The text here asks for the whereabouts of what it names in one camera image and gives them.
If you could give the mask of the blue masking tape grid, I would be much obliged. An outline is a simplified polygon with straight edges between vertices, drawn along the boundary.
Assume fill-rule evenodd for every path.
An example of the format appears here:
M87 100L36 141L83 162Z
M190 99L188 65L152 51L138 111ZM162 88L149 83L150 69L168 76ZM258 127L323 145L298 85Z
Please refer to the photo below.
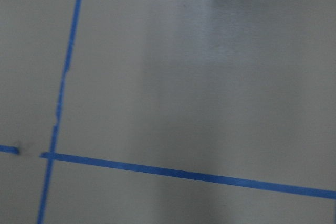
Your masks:
M1 223L335 223L335 0L1 0Z

